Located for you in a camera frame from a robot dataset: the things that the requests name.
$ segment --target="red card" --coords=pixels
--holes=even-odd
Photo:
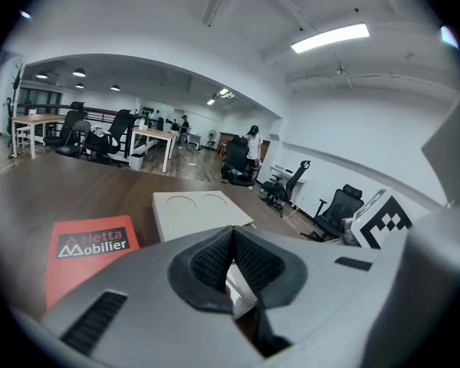
[[[113,261],[140,249],[128,215],[56,222],[46,270],[46,308]]]

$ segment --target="ceiling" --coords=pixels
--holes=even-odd
[[[76,4],[82,0],[58,1]],[[95,0],[83,1],[90,4]],[[441,24],[421,0],[140,1],[155,8],[164,5],[171,11],[191,14],[201,27],[197,31],[209,29],[210,37],[212,31],[218,31],[243,40],[291,92],[383,88],[434,97],[449,104],[460,91],[458,51],[440,40]],[[120,15],[126,14],[121,4],[119,9]],[[159,15],[165,19],[162,9]],[[343,41],[303,54],[295,54],[290,48],[294,42],[359,22],[366,23],[369,38]],[[141,75],[146,81],[184,88],[189,77],[139,61],[116,62],[111,67],[112,63],[103,57],[57,61],[45,67],[60,71],[66,64],[68,71],[83,64],[95,73],[99,83]],[[73,82],[69,80],[66,85],[72,86]],[[90,85],[95,88],[97,82]],[[195,78],[192,87],[205,103],[219,86],[211,84],[211,80]]]
[[[72,74],[79,67],[86,71],[86,77]],[[48,73],[48,79],[36,77],[41,71]],[[135,97],[150,100],[156,93],[157,100],[163,100],[179,95],[199,105],[206,105],[222,89],[194,74],[140,58],[114,54],[82,55],[29,65],[25,68],[23,79],[71,90],[77,90],[75,85],[78,83],[84,85],[84,90],[91,91],[110,91],[110,87],[117,84],[121,93]],[[219,97],[211,107],[222,108],[235,103],[252,106],[240,97]]]

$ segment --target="circular cutout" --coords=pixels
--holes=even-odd
[[[211,193],[204,195],[202,197],[202,202],[205,207],[211,207],[215,211],[227,206],[227,202],[223,198]]]
[[[196,202],[187,196],[172,196],[167,199],[166,204],[171,212],[188,212],[197,207]]]

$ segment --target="trash bin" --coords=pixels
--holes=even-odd
[[[130,168],[133,170],[141,170],[143,164],[143,154],[131,154]]]

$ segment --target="black hair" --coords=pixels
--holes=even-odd
[[[258,126],[251,126],[251,129],[248,131],[248,135],[257,135],[259,132]]]

